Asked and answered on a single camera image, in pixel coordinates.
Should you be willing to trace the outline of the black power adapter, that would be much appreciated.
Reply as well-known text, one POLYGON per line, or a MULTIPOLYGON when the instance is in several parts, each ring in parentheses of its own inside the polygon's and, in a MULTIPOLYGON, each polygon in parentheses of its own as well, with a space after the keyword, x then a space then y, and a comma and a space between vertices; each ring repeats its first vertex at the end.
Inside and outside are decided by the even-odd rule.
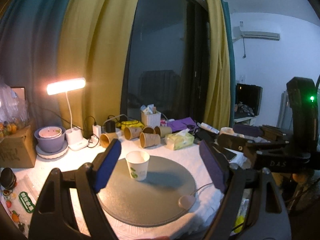
POLYGON ((104 124, 105 132, 106 133, 115 133, 116 132, 116 123, 113 120, 108 120, 104 124))

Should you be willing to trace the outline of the purple cloth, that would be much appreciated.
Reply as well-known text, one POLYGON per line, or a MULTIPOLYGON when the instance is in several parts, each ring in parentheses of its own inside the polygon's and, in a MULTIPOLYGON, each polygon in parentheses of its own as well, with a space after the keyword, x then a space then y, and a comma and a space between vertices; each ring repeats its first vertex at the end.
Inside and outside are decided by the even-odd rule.
POLYGON ((191 131, 198 128, 196 122, 191 117, 169 121, 167 126, 171 128, 172 133, 176 133, 184 129, 189 129, 191 131))

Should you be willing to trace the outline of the white paper cup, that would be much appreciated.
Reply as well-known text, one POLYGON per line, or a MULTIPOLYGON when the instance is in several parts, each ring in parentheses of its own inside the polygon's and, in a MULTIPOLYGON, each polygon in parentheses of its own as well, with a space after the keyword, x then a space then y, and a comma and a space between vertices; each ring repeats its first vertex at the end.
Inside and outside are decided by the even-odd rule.
POLYGON ((150 155, 145 151, 132 151, 125 156, 130 177, 143 181, 147 177, 150 155))

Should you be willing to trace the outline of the purple bowl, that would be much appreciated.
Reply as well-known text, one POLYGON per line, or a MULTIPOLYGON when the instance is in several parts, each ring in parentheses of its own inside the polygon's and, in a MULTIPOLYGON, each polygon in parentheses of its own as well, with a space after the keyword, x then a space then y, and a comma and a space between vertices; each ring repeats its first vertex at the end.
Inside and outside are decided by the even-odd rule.
POLYGON ((34 136, 40 149, 46 152, 56 152, 63 146, 65 132, 65 128, 60 126, 46 126, 37 129, 34 136))

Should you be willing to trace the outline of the plain brown cup near lamp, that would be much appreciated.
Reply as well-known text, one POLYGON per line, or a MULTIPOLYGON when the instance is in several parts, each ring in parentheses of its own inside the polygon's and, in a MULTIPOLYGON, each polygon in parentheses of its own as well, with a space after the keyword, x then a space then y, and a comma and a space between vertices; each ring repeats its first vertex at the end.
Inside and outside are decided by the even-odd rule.
POLYGON ((100 145, 103 148, 108 148, 113 139, 118 139, 118 135, 116 132, 114 133, 102 133, 100 135, 99 141, 100 145))

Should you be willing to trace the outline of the yellow curtain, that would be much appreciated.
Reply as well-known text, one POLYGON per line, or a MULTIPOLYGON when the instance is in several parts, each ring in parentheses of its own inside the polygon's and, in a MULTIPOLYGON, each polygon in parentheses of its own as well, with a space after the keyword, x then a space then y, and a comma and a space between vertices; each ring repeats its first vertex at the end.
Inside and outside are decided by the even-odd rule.
MULTIPOLYGON (((206 0, 210 22, 209 80, 204 122, 227 127, 231 117, 231 67, 221 0, 206 0)), ((82 125, 120 111, 129 40, 138 0, 70 0, 57 52, 60 79, 83 77, 86 87, 59 102, 61 115, 82 125)))

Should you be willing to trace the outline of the yellow green tissue pack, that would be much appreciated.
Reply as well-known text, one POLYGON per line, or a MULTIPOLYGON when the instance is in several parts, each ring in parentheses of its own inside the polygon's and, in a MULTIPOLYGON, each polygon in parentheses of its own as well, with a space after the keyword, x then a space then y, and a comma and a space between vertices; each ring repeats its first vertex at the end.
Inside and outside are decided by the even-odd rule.
POLYGON ((195 137, 189 133, 189 129, 187 128, 174 134, 167 134, 164 139, 167 148, 175 151, 191 146, 194 143, 195 137))

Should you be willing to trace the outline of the printed brown cup far left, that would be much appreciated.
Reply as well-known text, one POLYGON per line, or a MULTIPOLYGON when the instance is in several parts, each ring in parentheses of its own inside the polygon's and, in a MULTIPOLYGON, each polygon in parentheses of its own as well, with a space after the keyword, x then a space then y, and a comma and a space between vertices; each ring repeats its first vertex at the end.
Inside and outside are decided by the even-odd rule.
POLYGON ((124 137, 126 140, 136 139, 140 136, 142 129, 140 127, 125 127, 124 137))

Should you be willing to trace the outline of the white desk lamp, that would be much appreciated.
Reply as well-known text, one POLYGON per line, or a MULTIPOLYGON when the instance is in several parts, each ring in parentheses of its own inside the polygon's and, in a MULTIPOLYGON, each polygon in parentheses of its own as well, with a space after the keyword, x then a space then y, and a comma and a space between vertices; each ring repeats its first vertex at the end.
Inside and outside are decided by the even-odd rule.
POLYGON ((68 97, 68 92, 82 89, 85 87, 85 85, 86 85, 85 78, 79 77, 79 78, 49 83, 46 88, 48 95, 65 94, 66 96, 67 106, 68 106, 69 115, 70 115, 70 128, 66 130, 65 137, 68 142, 68 147, 72 151, 78 151, 87 147, 88 140, 83 137, 82 131, 80 128, 73 126, 73 115, 72 115, 71 104, 68 97))

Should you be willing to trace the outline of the white woven basket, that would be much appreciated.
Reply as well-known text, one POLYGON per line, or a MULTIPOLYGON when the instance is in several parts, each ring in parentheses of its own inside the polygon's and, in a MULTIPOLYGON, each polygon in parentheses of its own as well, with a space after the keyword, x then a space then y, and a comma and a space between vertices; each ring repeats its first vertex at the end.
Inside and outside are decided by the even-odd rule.
POLYGON ((140 108, 141 122, 144 126, 155 128, 161 124, 161 112, 157 111, 154 104, 142 105, 140 108))

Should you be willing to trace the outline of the small beige round puck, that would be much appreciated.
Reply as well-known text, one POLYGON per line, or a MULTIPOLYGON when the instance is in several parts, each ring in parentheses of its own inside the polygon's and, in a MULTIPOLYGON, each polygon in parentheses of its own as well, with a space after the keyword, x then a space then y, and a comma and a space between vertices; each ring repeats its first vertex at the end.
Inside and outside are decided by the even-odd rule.
POLYGON ((193 195, 183 195, 178 200, 178 206, 185 210, 190 210, 196 202, 193 195))

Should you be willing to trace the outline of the cream mug yellow print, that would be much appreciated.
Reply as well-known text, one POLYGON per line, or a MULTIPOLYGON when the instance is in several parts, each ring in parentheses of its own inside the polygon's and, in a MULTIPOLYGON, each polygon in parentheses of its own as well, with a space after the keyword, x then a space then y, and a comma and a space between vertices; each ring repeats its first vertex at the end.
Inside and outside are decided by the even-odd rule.
POLYGON ((220 129, 219 135, 222 135, 222 134, 232 135, 232 136, 240 137, 240 138, 245 137, 243 134, 234 132, 234 130, 230 127, 222 127, 220 129))

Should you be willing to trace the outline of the green white sticker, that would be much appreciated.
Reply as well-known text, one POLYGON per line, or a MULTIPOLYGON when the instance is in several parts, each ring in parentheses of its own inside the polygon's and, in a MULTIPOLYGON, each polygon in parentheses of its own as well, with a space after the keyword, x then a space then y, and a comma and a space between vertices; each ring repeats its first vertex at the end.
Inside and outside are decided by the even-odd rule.
POLYGON ((18 199, 27 213, 34 212, 35 205, 33 204, 31 198, 25 191, 22 191, 18 194, 18 199))

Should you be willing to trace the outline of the printed brown cup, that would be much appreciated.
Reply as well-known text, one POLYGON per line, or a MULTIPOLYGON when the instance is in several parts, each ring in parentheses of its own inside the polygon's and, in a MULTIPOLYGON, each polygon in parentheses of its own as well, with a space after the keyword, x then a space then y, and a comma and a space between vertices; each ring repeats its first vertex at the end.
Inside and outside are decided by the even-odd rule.
POLYGON ((142 148, 157 146, 161 143, 161 137, 158 134, 140 133, 139 139, 142 148))
POLYGON ((124 137, 126 140, 136 139, 140 136, 142 129, 140 127, 125 127, 124 137))

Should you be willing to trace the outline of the cardboard box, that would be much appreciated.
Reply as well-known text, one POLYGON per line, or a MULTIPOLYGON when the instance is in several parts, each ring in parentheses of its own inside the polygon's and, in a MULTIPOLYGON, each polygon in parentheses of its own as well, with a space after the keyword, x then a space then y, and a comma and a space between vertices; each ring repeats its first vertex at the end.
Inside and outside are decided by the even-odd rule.
POLYGON ((1 139, 1 168, 33 168, 37 153, 34 137, 35 121, 30 119, 25 128, 1 139))

